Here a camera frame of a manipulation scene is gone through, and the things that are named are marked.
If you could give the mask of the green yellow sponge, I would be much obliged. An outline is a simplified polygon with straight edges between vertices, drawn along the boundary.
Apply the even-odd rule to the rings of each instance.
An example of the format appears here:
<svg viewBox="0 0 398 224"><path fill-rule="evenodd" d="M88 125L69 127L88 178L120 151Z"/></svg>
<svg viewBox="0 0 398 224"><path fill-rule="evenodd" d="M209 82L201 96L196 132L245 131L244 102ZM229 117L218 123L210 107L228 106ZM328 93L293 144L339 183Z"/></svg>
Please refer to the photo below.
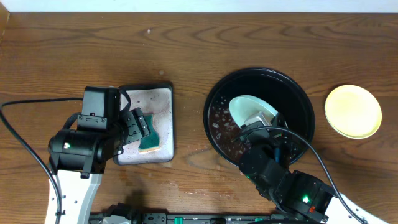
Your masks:
<svg viewBox="0 0 398 224"><path fill-rule="evenodd" d="M144 119L149 130L149 135L140 140L139 152L156 151L160 148L160 137L153 125L153 115L144 115Z"/></svg>

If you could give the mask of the mint green plate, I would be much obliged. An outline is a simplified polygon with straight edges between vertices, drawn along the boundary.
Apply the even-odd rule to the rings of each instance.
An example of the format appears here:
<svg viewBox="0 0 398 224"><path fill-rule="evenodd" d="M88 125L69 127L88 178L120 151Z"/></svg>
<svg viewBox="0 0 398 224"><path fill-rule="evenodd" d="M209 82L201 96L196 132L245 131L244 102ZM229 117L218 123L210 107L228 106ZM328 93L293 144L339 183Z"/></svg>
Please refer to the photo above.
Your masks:
<svg viewBox="0 0 398 224"><path fill-rule="evenodd" d="M236 125L240 128L245 121L254 114L263 112L265 119L271 121L279 112L264 100L251 96L241 95L229 102L229 112Z"/></svg>

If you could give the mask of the yellow plate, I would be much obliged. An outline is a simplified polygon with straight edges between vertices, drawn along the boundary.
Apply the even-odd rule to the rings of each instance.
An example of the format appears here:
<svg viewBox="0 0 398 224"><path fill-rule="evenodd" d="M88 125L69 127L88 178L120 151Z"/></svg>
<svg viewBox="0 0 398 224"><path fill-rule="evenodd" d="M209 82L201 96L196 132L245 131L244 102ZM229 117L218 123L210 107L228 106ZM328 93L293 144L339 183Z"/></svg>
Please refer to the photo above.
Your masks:
<svg viewBox="0 0 398 224"><path fill-rule="evenodd" d="M351 139L372 136L382 123L382 109L376 97L356 85L333 89L325 100L324 111L329 125Z"/></svg>

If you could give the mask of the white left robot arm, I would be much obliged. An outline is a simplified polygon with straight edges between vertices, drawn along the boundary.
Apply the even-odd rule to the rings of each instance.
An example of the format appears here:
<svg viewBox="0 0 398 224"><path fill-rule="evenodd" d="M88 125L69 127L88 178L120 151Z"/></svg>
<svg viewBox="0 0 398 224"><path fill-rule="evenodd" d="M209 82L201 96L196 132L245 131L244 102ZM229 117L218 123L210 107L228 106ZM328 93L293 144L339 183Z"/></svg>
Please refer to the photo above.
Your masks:
<svg viewBox="0 0 398 224"><path fill-rule="evenodd" d="M88 223L107 161L117 164L125 146L151 133L140 108L121 113L107 128L71 128L84 119L81 113L71 115L49 141L50 171L57 188L49 192L46 223L56 218L60 223Z"/></svg>

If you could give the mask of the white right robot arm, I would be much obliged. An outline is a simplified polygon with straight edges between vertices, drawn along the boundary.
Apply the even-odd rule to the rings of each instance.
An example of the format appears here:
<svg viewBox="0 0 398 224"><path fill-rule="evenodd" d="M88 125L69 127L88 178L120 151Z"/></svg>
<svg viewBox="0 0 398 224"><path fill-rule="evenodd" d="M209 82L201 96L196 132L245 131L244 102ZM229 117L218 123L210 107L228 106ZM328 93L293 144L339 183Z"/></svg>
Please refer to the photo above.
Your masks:
<svg viewBox="0 0 398 224"><path fill-rule="evenodd" d="M329 184L295 170L282 161L280 147L260 144L247 150L239 160L239 170L259 194L273 202L285 216L307 223L384 223L340 193L316 149L304 142L317 157Z"/></svg>

